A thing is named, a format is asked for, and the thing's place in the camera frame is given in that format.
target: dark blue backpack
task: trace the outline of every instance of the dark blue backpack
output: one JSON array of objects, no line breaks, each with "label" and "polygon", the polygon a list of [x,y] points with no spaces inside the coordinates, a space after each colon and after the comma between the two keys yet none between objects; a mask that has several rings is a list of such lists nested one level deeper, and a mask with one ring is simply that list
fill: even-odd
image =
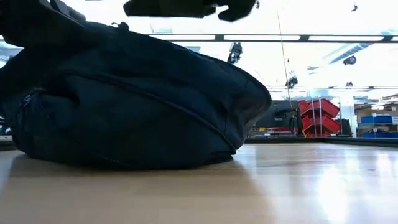
[{"label": "dark blue backpack", "polygon": [[17,147],[34,158],[111,169],[229,161],[271,103],[267,89],[234,65],[86,26],[101,34],[96,46],[24,49],[1,70],[8,86],[39,81],[24,81],[28,87],[2,101]]}]

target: blue bin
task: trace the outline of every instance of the blue bin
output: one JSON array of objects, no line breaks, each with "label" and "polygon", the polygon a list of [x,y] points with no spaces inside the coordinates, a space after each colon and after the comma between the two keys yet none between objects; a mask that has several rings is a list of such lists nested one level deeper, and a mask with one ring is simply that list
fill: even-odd
[{"label": "blue bin", "polygon": [[363,134],[364,138],[398,138],[398,133],[397,132],[391,132],[391,133],[364,133]]},{"label": "blue bin", "polygon": [[392,124],[392,116],[365,116],[361,118],[362,123]]}]

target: black object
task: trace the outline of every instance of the black object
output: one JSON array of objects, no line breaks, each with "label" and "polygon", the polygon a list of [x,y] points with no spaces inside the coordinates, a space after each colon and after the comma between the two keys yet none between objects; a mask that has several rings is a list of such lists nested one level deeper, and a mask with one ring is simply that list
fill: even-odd
[{"label": "black object", "polygon": [[300,118],[300,110],[297,101],[273,100],[263,117],[255,123],[254,128],[289,128],[294,133],[298,128],[298,134],[303,129]]},{"label": "black object", "polygon": [[347,87],[353,87],[354,84],[353,84],[353,82],[348,82],[348,83],[346,83],[346,86],[347,86]]},{"label": "black object", "polygon": [[358,6],[354,4],[354,9],[351,12],[355,12],[358,9]]},{"label": "black object", "polygon": [[342,119],[341,120],[341,130],[343,132],[339,133],[339,135],[346,136],[346,137],[352,137],[353,136],[353,132],[351,130],[351,125],[349,124],[349,120],[348,119]]},{"label": "black object", "polygon": [[307,143],[327,143],[327,144],[349,144],[354,146],[377,146],[386,149],[396,150],[398,139],[389,138],[345,138],[345,137],[326,137],[326,138],[251,138],[246,139],[245,144],[307,144]]},{"label": "black object", "polygon": [[241,59],[241,54],[243,53],[242,45],[240,42],[232,43],[229,50],[229,56],[227,59],[228,63],[236,64]]},{"label": "black object", "polygon": [[297,79],[297,77],[293,76],[286,81],[285,86],[287,86],[288,88],[293,88],[294,85],[297,85],[298,83],[299,80]]},{"label": "black object", "polygon": [[109,169],[225,162],[271,104],[264,85],[231,64],[81,25],[95,41],[28,46],[0,70],[0,113],[33,158]]},{"label": "black object", "polygon": [[129,25],[127,23],[125,23],[125,22],[121,22],[120,24],[117,24],[117,23],[113,22],[112,26],[116,26],[116,27],[118,27],[120,29],[124,29],[124,30],[129,30],[130,29]]},{"label": "black object", "polygon": [[0,34],[16,46],[63,45],[87,34],[80,24],[84,16],[61,0],[2,0],[0,11]]},{"label": "black object", "polygon": [[349,58],[346,58],[345,60],[343,60],[343,64],[344,65],[355,65],[356,63],[356,57],[355,56],[351,56]]},{"label": "black object", "polygon": [[130,0],[123,6],[127,16],[196,17],[216,12],[217,6],[228,6],[218,17],[236,21],[250,14],[256,0]]}]

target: table surface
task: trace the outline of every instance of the table surface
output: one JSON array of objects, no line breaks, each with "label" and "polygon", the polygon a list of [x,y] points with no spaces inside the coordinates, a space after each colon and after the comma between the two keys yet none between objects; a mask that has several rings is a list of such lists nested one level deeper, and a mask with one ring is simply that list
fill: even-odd
[{"label": "table surface", "polygon": [[246,145],[197,170],[98,172],[0,152],[0,223],[398,223],[398,152]]},{"label": "table surface", "polygon": [[12,141],[12,136],[0,136],[0,141]]}]

